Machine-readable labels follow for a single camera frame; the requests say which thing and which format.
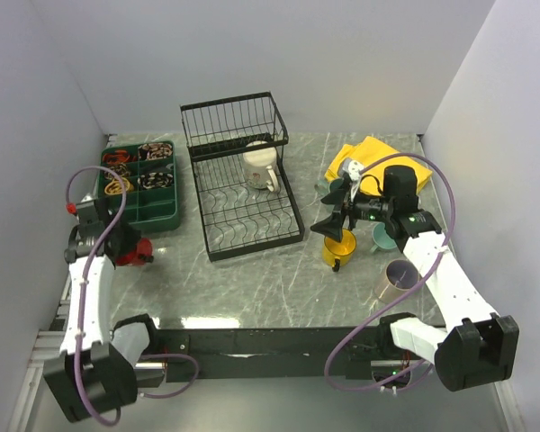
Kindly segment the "red mug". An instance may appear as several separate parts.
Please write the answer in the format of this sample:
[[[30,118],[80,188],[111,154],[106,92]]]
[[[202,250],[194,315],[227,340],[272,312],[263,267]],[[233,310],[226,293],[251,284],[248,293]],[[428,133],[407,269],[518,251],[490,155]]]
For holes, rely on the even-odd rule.
[[[154,261],[152,243],[148,238],[141,238],[136,247],[116,260],[117,266],[144,266]]]

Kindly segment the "green compartment tray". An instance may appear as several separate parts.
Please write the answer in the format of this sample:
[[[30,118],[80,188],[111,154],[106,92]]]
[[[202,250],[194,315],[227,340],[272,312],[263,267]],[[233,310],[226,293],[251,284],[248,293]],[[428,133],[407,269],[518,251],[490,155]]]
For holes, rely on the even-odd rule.
[[[101,165],[121,176],[127,187],[123,218],[144,234],[180,225],[176,153],[171,140],[107,148]]]

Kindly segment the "black yellow rolled band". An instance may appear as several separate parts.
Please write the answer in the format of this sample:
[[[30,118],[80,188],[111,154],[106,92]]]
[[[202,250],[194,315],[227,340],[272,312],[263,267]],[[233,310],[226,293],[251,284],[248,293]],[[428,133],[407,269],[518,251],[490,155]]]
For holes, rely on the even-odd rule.
[[[126,164],[120,163],[108,167],[109,172],[104,175],[106,179],[113,178],[114,175],[120,177],[128,177],[131,175],[131,170]]]

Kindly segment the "small teal cup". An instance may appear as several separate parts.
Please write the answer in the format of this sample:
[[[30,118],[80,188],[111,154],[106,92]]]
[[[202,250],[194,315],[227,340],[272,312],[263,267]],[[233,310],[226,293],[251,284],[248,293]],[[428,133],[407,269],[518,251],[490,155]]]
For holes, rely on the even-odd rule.
[[[392,251],[397,248],[395,241],[387,234],[384,223],[378,223],[372,231],[373,246],[370,252]]]

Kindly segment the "pink mug lilac inside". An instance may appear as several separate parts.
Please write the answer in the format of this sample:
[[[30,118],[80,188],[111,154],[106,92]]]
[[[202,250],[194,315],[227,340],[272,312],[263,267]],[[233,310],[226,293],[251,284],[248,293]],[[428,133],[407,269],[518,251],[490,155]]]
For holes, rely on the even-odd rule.
[[[419,270],[409,260],[396,259],[382,271],[374,293],[380,301],[390,303],[410,291],[419,279]]]

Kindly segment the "blue-green speckled ceramic mug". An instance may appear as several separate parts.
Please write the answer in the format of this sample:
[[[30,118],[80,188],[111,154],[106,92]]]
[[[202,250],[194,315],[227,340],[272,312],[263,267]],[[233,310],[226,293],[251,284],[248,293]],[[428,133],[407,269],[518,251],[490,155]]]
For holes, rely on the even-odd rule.
[[[315,185],[314,185],[315,192],[318,194],[318,196],[325,196],[329,193],[329,181],[326,179],[320,179]]]

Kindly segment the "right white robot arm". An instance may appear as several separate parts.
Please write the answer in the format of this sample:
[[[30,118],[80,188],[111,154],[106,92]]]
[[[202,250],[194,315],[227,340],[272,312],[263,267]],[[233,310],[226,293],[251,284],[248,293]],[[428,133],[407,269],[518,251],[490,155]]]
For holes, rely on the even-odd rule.
[[[413,168],[385,168],[377,195],[363,193],[366,168],[346,159],[339,174],[342,185],[323,198],[331,215],[311,230],[341,241],[344,229],[357,221],[383,223],[398,250],[412,263],[443,316],[436,328],[411,313],[381,318],[375,346],[387,358],[409,351],[431,363],[441,383],[451,392],[510,378],[518,348],[519,328],[510,316],[499,315],[461,268],[448,246],[449,237],[431,212],[419,207]]]

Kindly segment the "white floral mug green inside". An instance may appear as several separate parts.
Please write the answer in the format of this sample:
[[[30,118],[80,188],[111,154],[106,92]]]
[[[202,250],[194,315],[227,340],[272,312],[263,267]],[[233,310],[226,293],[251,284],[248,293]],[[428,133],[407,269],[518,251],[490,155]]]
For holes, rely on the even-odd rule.
[[[274,147],[262,148],[266,141],[257,140],[247,144],[242,156],[242,167],[246,182],[257,190],[277,194],[281,186],[278,180],[278,153]]]

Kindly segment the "yellow mug black handle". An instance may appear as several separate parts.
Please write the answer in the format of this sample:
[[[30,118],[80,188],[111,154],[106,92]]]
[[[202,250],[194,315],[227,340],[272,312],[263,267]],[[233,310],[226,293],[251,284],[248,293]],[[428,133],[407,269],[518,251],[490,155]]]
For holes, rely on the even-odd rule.
[[[342,229],[340,242],[336,242],[332,238],[324,238],[322,258],[331,267],[331,270],[336,273],[350,261],[356,251],[356,246],[356,236],[350,230]]]

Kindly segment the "black beige rolled band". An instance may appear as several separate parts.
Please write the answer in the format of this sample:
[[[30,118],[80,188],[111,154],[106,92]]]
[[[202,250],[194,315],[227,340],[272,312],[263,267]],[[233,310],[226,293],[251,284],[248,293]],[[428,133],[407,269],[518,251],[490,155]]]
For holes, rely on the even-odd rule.
[[[170,172],[151,171],[138,178],[140,190],[168,188],[174,183],[174,175]]]

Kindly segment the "brown white rolled band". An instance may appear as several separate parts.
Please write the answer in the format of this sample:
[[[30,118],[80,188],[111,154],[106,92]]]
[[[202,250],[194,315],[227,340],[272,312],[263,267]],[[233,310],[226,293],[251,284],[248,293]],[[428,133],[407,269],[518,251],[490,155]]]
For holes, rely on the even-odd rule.
[[[139,146],[139,160],[159,160],[173,155],[173,145],[170,142],[149,142]]]

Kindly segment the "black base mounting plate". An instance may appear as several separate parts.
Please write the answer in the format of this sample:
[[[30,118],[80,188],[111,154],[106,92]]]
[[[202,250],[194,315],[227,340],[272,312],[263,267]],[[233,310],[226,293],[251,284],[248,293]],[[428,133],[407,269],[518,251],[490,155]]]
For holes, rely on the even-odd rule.
[[[323,376],[326,360],[352,328],[159,329],[158,354],[186,354],[199,364],[200,379]],[[389,361],[376,344],[376,329],[363,330],[336,355],[330,376],[370,380],[371,363]],[[194,374],[192,363],[167,360],[166,381]]]

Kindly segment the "folded yellow cloth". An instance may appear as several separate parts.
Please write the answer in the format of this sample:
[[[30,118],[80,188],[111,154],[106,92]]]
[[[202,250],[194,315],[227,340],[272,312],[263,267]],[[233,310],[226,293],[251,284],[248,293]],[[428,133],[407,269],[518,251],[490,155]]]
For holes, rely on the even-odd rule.
[[[325,179],[330,183],[338,178],[338,168],[346,158],[352,158],[367,167],[378,159],[396,153],[398,153],[398,150],[371,136],[366,137],[360,144],[344,144],[326,170]],[[410,157],[396,157],[382,162],[370,169],[366,173],[367,177],[362,180],[360,186],[361,192],[364,194],[380,196],[381,193],[378,191],[378,187],[383,187],[384,169],[390,165],[404,165],[413,168],[417,178],[418,193],[430,180],[433,174],[430,169],[424,167]]]

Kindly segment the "orange black rolled band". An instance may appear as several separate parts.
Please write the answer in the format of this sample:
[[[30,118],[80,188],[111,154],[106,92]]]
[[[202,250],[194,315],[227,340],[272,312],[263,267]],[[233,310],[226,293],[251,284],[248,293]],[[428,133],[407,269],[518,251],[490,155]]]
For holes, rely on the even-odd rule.
[[[131,154],[128,150],[119,148],[113,152],[103,154],[102,162],[107,166],[116,166],[131,162]]]

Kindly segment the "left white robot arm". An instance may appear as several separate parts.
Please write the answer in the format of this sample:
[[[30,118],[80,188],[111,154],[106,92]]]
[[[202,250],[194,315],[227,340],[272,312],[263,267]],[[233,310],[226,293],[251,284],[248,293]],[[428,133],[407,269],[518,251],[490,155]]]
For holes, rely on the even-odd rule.
[[[77,223],[64,257],[71,296],[67,329],[58,356],[44,364],[44,379],[67,420],[94,412],[120,411],[138,398],[135,365],[161,353],[162,340],[148,314],[110,324],[110,290],[119,266],[154,260],[149,239],[140,235],[104,198],[86,195],[68,207]]]

